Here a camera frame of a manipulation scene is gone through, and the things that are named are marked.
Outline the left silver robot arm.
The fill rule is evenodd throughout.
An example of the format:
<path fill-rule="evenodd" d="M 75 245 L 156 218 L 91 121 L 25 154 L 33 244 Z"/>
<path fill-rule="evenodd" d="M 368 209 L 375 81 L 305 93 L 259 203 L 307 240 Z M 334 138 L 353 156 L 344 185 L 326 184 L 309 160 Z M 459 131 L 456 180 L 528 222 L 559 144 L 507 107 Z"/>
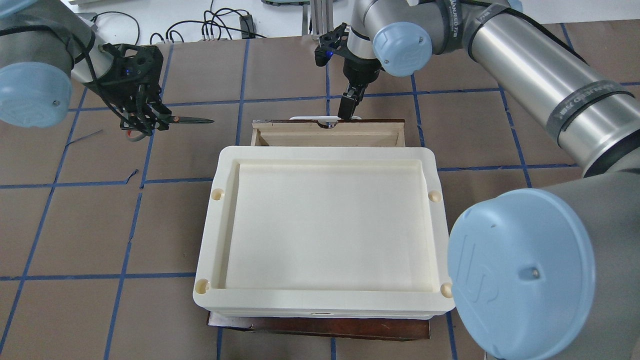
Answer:
<path fill-rule="evenodd" d="M 3 122 L 59 124 L 73 80 L 96 94 L 126 132 L 149 137 L 176 120 L 162 103 L 163 55 L 155 45 L 109 43 L 59 0 L 3 0 L 0 9 Z"/>

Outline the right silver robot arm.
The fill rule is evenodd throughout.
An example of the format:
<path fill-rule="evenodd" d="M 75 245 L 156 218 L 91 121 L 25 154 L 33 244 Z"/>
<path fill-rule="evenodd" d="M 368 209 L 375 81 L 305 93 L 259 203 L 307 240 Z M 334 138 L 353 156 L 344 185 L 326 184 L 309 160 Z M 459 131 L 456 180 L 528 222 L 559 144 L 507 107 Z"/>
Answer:
<path fill-rule="evenodd" d="M 639 15 L 544 25 L 597 71 L 639 97 Z M 476 202 L 521 187 L 577 180 L 581 169 L 505 88 L 463 51 L 438 55 L 411 77 L 381 73 L 355 114 L 406 119 L 407 146 L 438 159 L 449 228 Z M 332 339 L 331 360 L 484 360 L 457 310 L 430 322 L 425 341 Z"/>

